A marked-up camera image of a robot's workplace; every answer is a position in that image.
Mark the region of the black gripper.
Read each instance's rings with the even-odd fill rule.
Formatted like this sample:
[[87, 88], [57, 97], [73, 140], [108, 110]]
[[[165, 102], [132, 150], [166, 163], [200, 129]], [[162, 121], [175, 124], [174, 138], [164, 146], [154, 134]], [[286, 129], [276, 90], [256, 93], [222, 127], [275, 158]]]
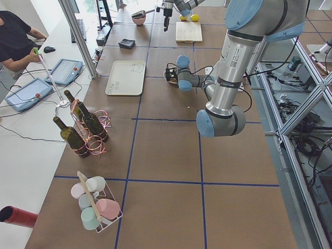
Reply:
[[157, 7], [156, 8], [156, 12], [160, 12], [161, 10], [163, 10], [163, 15], [164, 15], [163, 31], [166, 32], [169, 29], [169, 19], [172, 16], [173, 9], [168, 8], [168, 7]]
[[167, 73], [167, 78], [170, 79], [170, 78], [174, 78], [177, 80], [178, 82], [178, 79], [177, 79], [177, 74], [176, 74], [176, 66], [173, 66], [173, 67], [167, 67], [165, 69], [166, 73]]

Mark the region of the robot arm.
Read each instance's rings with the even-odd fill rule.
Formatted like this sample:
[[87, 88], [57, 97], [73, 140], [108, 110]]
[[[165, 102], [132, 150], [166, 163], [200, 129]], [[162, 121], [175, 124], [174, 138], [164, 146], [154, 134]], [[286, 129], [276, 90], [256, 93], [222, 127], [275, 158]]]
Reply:
[[172, 17], [173, 7], [176, 6], [177, 10], [183, 17], [189, 16], [191, 11], [203, 3], [204, 0], [189, 0], [189, 1], [180, 1], [180, 0], [163, 0], [161, 4], [158, 4], [156, 7], [156, 12], [162, 10], [164, 16], [164, 31], [166, 32], [169, 27], [170, 18]]
[[308, 8], [309, 1], [231, 1], [225, 14], [227, 34], [214, 67], [217, 76], [192, 73], [185, 55], [177, 58], [174, 68], [166, 68], [167, 81], [176, 81], [181, 91], [195, 87], [205, 92], [208, 102], [196, 117], [201, 135], [232, 136], [244, 129], [244, 111], [233, 102], [255, 47], [263, 40], [298, 37], [304, 32]]

